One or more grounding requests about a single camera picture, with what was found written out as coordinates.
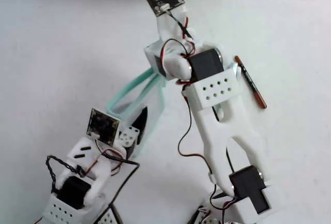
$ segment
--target black wire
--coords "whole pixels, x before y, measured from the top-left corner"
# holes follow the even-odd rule
[[[86,175],[86,173],[83,170],[78,170],[75,169],[74,167],[72,167],[71,165],[65,163],[63,160],[53,156],[53,155],[49,155],[46,158],[46,166],[51,174],[51,178],[52,178],[52,191],[51,192],[58,192],[58,189],[56,189],[55,187],[55,183],[56,183],[56,175],[50,165],[50,160],[54,159],[55,161],[57,161],[58,163],[62,164],[64,167],[66,167],[67,169],[69,169],[71,172],[73,173],[77,173],[80,177],[84,177]]]
[[[96,140],[95,140],[96,146],[97,148],[100,150]],[[105,213],[112,207],[114,201],[116,200],[116,198],[118,197],[120,191],[122,190],[122,188],[124,187],[124,185],[128,182],[128,180],[132,177],[132,175],[136,172],[136,170],[139,168],[140,164],[131,160],[127,160],[127,159],[122,159],[122,158],[118,158],[112,155],[107,154],[106,152],[101,153],[102,156],[106,157],[107,159],[110,160],[115,160],[118,162],[122,162],[122,163],[127,163],[129,165],[135,165],[136,167],[130,172],[130,174],[126,177],[126,179],[122,182],[121,186],[118,188],[115,196],[113,197],[113,199],[111,200],[111,202],[108,204],[107,208],[101,213],[101,215],[99,215],[99,217],[94,221],[94,224],[97,224],[99,220],[102,219],[102,217],[105,215]]]
[[[167,10],[166,13],[172,18],[175,20],[175,22],[177,22],[178,26],[181,28],[181,30],[183,31],[184,34],[186,34],[187,37],[192,38],[192,36],[190,35],[190,33],[187,31],[186,27],[184,27],[181,22],[175,17],[172,15],[172,13],[170,12],[170,10]]]
[[[184,51],[185,51],[186,56],[189,55],[189,53],[188,53],[186,47],[185,47],[180,41],[178,41],[178,40],[176,40],[176,39],[173,39],[173,38],[171,38],[171,39],[167,39],[167,40],[164,42],[164,44],[163,44],[163,46],[162,46],[162,49],[161,49],[161,52],[162,52],[162,50],[164,50],[165,45],[166,45],[169,41],[171,41],[171,40],[172,40],[172,41],[176,41],[178,44],[180,44],[180,45],[184,48]]]
[[[231,171],[232,171],[232,173],[233,173],[233,172],[234,172],[234,169],[233,169],[233,166],[232,166],[232,163],[231,163],[231,159],[230,159],[230,155],[229,155],[228,149],[227,149],[227,158],[228,158],[228,162],[229,162],[229,165],[230,165]]]
[[[182,155],[183,157],[200,157],[200,158],[202,158],[202,159],[205,161],[206,165],[208,166],[208,169],[209,169],[210,174],[212,174],[212,173],[213,173],[213,172],[212,172],[212,169],[211,169],[210,165],[208,164],[208,162],[207,162],[207,160],[206,160],[206,158],[205,158],[204,156],[202,156],[201,154],[198,154],[198,153],[183,154],[183,153],[180,151],[180,144],[181,144],[181,142],[183,141],[183,139],[186,137],[186,135],[189,133],[189,131],[191,130],[191,127],[192,127],[192,114],[191,114],[191,107],[190,107],[190,104],[188,103],[188,100],[187,100],[186,98],[185,98],[185,102],[186,102],[186,104],[187,104],[188,112],[189,112],[189,115],[190,115],[190,125],[189,125],[187,131],[184,133],[184,135],[181,137],[181,139],[180,139],[179,142],[178,142],[178,146],[177,146],[178,153],[179,153],[180,155]]]
[[[212,203],[212,199],[213,199],[213,197],[214,197],[214,195],[215,195],[215,192],[216,192],[216,187],[217,187],[217,185],[216,184],[214,184],[214,191],[213,191],[213,193],[211,194],[211,196],[210,196],[210,198],[209,198],[209,203],[211,204],[211,206],[212,207],[214,207],[215,209],[217,209],[217,210],[227,210],[233,203],[235,203],[235,200],[236,200],[236,197],[234,197],[231,201],[230,201],[230,203],[228,204],[228,205],[226,205],[226,207],[216,207],[215,205],[213,205],[213,203]]]

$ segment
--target white connector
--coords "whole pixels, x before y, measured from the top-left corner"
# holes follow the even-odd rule
[[[162,12],[166,12],[167,10],[170,9],[170,4],[169,3],[166,3],[166,4],[163,4],[161,7],[160,7],[160,10]]]

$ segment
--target brown wire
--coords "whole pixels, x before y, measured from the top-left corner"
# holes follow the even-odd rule
[[[211,169],[210,165],[208,164],[208,162],[207,162],[207,160],[205,159],[204,156],[202,156],[202,155],[199,154],[199,153],[184,154],[184,153],[182,153],[182,152],[180,151],[180,144],[181,144],[181,142],[183,141],[183,139],[186,137],[186,135],[189,133],[189,131],[191,130],[191,127],[192,127],[192,114],[191,114],[191,107],[190,107],[190,104],[188,103],[187,98],[184,97],[184,99],[185,99],[185,102],[186,102],[186,104],[187,104],[188,112],[189,112],[189,115],[190,115],[190,125],[189,125],[187,131],[184,133],[184,135],[181,137],[181,139],[180,139],[179,142],[178,142],[178,146],[177,146],[178,153],[179,153],[181,156],[183,156],[183,157],[200,157],[200,158],[202,158],[202,159],[205,161],[206,165],[208,166],[208,169],[209,169],[210,174],[212,174],[212,173],[213,173],[213,172],[212,172],[212,169]]]
[[[43,216],[41,216],[40,219],[37,220],[37,221],[36,221],[35,223],[33,223],[33,224],[37,224],[37,223],[39,223],[39,222],[41,221],[42,218],[43,218]]]

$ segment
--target white bracket with holes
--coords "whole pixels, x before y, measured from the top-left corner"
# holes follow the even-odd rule
[[[186,97],[195,99],[196,110],[212,107],[240,93],[236,75],[232,69],[192,83],[185,89]]]
[[[94,207],[76,210],[56,198],[54,194],[51,194],[47,206],[44,209],[43,217],[55,224],[81,224],[83,221],[86,221],[95,215],[96,210]]]
[[[119,224],[117,223],[115,216],[113,214],[112,209],[110,208],[101,218],[101,220],[98,221],[98,224]]]
[[[123,147],[131,147],[137,140],[139,130],[134,127],[127,127],[119,136],[119,142]]]

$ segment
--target red pen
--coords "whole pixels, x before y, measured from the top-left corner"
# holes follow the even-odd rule
[[[234,60],[238,63],[238,65],[241,67],[242,72],[244,74],[244,77],[246,79],[246,81],[248,82],[250,88],[253,91],[254,94],[254,98],[257,101],[258,105],[262,108],[262,109],[266,109],[267,108],[267,104],[265,103],[265,101],[263,100],[263,97],[261,96],[258,88],[256,87],[256,85],[254,84],[252,78],[250,77],[250,75],[248,74],[243,62],[240,60],[240,58],[238,56],[234,57]]]

